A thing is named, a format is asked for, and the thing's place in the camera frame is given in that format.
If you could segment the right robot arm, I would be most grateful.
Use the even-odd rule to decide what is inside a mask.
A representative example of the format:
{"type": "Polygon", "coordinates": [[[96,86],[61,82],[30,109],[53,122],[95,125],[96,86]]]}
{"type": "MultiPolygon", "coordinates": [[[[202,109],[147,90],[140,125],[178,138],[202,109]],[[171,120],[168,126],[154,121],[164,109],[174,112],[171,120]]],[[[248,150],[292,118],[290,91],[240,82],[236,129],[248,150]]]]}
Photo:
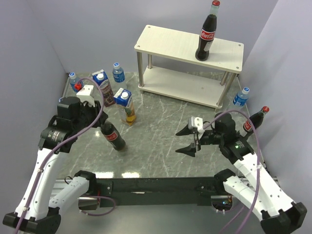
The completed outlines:
{"type": "Polygon", "coordinates": [[[307,208],[296,203],[275,182],[263,164],[260,155],[235,128],[230,111],[215,115],[214,120],[206,122],[200,117],[190,117],[188,124],[177,136],[193,135],[194,141],[177,152],[194,157],[203,145],[218,145],[220,152],[247,179],[248,185],[231,170],[215,174],[214,190],[221,195],[235,196],[249,208],[260,221],[267,234],[291,234],[299,229],[307,208]]]}

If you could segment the cola glass bottle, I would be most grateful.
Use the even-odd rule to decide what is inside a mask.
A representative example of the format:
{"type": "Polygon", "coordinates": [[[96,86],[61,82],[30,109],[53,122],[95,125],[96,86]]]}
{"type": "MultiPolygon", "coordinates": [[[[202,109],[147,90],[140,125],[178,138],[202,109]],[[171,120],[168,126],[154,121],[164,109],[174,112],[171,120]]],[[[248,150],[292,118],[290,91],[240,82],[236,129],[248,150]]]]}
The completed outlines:
{"type": "MultiPolygon", "coordinates": [[[[269,110],[270,109],[268,106],[263,106],[259,112],[250,116],[250,121],[256,129],[262,124],[264,116],[269,112],[269,110]]],[[[248,139],[253,134],[253,129],[250,121],[247,120],[242,125],[243,130],[246,132],[246,135],[244,136],[246,139],[248,139]]]]}
{"type": "Polygon", "coordinates": [[[122,138],[119,131],[111,122],[106,121],[105,123],[103,123],[100,127],[100,130],[106,140],[111,143],[115,150],[122,151],[125,148],[125,140],[122,138]]]}
{"type": "Polygon", "coordinates": [[[206,61],[210,53],[210,47],[215,38],[217,27],[217,14],[220,7],[219,0],[213,0],[209,15],[205,19],[201,32],[199,34],[198,48],[195,57],[199,61],[206,61]]]}

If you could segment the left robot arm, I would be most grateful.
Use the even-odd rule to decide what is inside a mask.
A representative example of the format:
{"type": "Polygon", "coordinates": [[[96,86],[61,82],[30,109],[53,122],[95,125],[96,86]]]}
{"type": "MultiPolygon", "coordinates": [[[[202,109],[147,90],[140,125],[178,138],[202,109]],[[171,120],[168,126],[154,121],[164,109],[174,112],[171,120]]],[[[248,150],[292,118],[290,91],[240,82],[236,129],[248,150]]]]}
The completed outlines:
{"type": "Polygon", "coordinates": [[[41,132],[35,168],[26,192],[14,212],[3,218],[3,225],[15,233],[54,234],[61,217],[81,196],[98,194],[94,173],[79,171],[56,196],[51,196],[65,158],[78,136],[100,127],[108,118],[99,101],[91,103],[78,97],[64,97],[57,114],[41,132]]]}

